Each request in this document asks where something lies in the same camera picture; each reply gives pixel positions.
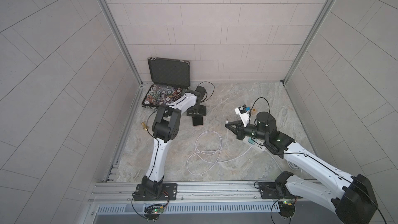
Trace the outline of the black phone pink case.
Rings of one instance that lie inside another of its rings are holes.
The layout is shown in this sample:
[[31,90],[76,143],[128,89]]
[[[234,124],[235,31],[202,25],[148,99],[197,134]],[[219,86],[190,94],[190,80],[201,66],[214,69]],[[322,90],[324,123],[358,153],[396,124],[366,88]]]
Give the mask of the black phone pink case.
[[196,114],[192,116],[192,124],[194,126],[201,126],[204,124],[203,115]]

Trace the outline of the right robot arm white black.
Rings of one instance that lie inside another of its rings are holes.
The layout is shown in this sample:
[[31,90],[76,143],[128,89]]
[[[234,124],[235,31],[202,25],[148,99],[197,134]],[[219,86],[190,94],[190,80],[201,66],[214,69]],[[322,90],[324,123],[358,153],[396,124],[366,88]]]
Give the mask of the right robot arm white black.
[[352,176],[318,158],[292,137],[278,131],[275,118],[268,112],[259,112],[250,123],[250,112],[237,108],[240,120],[225,124],[238,140],[253,138],[271,154],[292,162],[318,183],[304,180],[283,171],[268,191],[280,198],[302,197],[332,212],[344,224],[368,224],[379,210],[370,180],[358,174]]

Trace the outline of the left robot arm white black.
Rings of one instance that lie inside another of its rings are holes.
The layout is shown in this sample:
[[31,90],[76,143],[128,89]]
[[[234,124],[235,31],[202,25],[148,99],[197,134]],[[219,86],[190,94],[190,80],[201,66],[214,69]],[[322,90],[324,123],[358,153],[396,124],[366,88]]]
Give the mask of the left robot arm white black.
[[177,136],[181,115],[187,113],[192,117],[194,126],[203,125],[206,115],[206,106],[202,105],[207,91],[202,86],[187,92],[171,105],[161,105],[155,116],[152,131],[154,148],[150,166],[142,178],[142,187],[145,192],[159,197],[162,194],[164,167],[171,141]]

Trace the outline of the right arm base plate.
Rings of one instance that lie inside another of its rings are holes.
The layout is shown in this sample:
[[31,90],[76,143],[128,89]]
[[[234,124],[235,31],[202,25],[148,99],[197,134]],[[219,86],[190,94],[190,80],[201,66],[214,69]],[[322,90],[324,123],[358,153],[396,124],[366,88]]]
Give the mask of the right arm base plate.
[[261,199],[301,199],[290,193],[287,187],[282,183],[276,182],[258,182],[254,183],[256,189],[259,190]]

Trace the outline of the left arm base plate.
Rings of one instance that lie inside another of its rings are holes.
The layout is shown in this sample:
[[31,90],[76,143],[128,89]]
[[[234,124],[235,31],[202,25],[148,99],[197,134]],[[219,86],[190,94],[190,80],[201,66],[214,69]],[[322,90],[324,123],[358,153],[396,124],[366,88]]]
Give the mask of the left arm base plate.
[[155,187],[138,184],[134,192],[134,201],[166,201],[176,200],[178,184],[165,183]]

